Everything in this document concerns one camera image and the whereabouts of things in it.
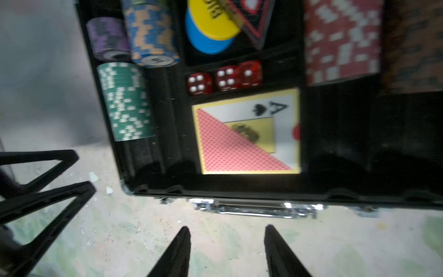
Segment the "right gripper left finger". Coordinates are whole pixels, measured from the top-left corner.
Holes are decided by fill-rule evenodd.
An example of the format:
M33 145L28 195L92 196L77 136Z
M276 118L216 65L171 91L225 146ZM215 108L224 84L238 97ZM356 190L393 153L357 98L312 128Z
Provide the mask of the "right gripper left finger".
M174 237L147 277L187 277L191 253L191 235L184 226Z

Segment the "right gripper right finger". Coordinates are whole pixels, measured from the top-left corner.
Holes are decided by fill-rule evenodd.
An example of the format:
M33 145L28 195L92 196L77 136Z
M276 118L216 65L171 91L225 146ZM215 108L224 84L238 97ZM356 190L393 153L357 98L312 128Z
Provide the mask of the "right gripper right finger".
M264 245L270 277L311 277L273 225L265 228Z

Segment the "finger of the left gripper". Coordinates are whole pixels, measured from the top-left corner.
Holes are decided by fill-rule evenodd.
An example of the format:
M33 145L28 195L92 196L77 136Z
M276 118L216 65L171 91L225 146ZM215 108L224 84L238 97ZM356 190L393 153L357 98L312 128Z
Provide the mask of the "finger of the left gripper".
M1 201L1 276L28 276L95 193L81 182Z
M30 193L37 193L73 166L79 157L74 150L51 150L37 152L1 152L1 197L12 199ZM36 173L32 180L21 183L7 166L33 166Z

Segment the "black poker set case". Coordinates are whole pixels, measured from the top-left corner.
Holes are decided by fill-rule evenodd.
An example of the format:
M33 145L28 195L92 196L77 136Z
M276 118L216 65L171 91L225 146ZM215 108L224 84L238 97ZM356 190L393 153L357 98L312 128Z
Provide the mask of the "black poker set case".
M302 1L276 1L264 48L246 34L210 57L185 36L185 1L168 1L181 62L143 69L155 136L111 140L123 191L130 196L209 198L221 208L291 200L373 208L443 207L443 90L385 93L382 73L307 87ZM191 107L233 99L232 92L190 96L185 77L259 60L264 85L239 96L301 89L300 174L205 175L197 156Z

